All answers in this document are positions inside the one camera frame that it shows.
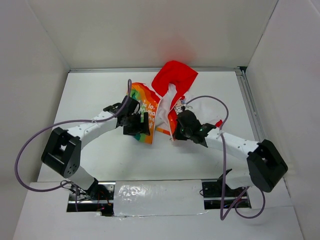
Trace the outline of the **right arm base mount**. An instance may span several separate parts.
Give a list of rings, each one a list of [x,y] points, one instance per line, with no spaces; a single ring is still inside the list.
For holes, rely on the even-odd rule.
[[[231,189],[225,186],[223,208],[228,209],[233,201],[243,192],[245,188]],[[203,181],[199,194],[203,197],[205,210],[217,210],[221,207],[222,182],[220,180]]]

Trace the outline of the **rainbow red white jacket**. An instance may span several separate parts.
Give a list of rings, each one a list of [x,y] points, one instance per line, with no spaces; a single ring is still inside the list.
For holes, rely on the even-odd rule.
[[[177,116],[184,109],[202,115],[204,121],[220,127],[223,120],[209,112],[203,103],[195,107],[187,105],[193,99],[189,89],[198,76],[198,72],[179,61],[169,61],[154,77],[150,84],[133,82],[130,97],[140,103],[139,111],[148,113],[148,128],[150,135],[137,133],[134,138],[145,144],[152,144],[156,131],[169,135],[176,140]]]

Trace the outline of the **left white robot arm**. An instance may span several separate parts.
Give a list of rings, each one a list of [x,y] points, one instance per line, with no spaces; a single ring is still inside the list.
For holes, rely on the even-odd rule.
[[[107,190],[81,167],[81,151],[93,140],[118,127],[123,128],[124,135],[149,135],[149,113],[140,109],[140,103],[136,99],[125,96],[122,102],[105,107],[87,122],[68,129],[53,129],[41,160],[56,173],[76,184],[86,199],[95,199]]]

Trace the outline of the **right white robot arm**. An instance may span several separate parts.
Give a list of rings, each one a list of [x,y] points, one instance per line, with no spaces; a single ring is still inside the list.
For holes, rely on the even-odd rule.
[[[219,182],[218,190],[223,196],[230,196],[240,187],[253,186],[270,193],[288,171],[287,164],[271,141],[257,142],[223,133],[215,125],[201,124],[190,110],[177,115],[173,135],[176,140],[191,140],[206,148],[225,151],[247,164],[247,170],[230,170]]]

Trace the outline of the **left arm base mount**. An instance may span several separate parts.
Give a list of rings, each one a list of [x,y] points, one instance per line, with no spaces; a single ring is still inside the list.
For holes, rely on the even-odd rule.
[[[114,215],[115,181],[102,181],[99,183],[100,190],[95,196],[90,196],[73,184],[64,186],[68,190],[67,213],[97,212],[104,217]]]

